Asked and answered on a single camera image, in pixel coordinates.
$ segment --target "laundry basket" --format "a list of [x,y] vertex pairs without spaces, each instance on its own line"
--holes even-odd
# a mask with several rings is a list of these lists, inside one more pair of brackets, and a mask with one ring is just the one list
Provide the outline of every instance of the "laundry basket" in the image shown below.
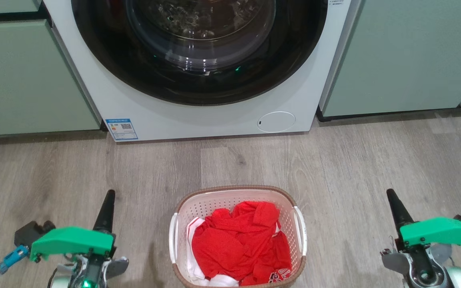
[[170,260],[172,260],[176,276],[185,287],[201,287],[188,280],[186,226],[195,217],[205,218],[218,208],[232,210],[234,206],[243,201],[266,201],[277,206],[280,210],[280,225],[289,243],[293,265],[291,276],[287,280],[247,287],[287,288],[300,276],[306,261],[307,231],[302,213],[291,196],[284,190],[272,186],[224,186],[203,189],[188,195],[177,206],[177,211],[170,221],[168,234]]

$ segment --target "door glass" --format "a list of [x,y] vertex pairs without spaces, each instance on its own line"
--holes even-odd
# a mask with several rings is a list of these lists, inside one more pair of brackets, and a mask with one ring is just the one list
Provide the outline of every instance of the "door glass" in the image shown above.
[[127,17],[157,57],[209,74],[250,56],[273,26],[275,0],[126,0]]

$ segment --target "green indicator light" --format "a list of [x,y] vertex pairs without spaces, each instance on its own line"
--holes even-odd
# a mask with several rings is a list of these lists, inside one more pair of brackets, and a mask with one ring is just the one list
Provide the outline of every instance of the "green indicator light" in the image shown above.
[[83,288],[97,288],[97,284],[93,283],[92,281],[85,280],[83,281]]

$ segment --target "washing machine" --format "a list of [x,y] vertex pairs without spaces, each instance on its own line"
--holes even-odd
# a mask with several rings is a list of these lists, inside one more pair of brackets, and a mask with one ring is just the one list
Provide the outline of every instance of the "washing machine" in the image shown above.
[[308,131],[351,0],[45,0],[116,142]]

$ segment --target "laminate flooring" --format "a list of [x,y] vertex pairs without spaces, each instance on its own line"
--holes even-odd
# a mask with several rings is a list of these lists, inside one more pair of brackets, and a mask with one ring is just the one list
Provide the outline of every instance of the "laminate flooring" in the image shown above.
[[[453,112],[314,122],[309,133],[115,144],[102,132],[0,139],[0,261],[31,220],[91,228],[106,190],[117,191],[112,288],[180,288],[168,256],[178,202],[211,186],[267,184],[305,217],[309,252],[295,288],[401,288],[382,266],[395,226],[394,188],[412,217],[461,214],[461,115]],[[22,261],[0,288],[44,288],[60,257]],[[454,260],[461,266],[461,250]]]

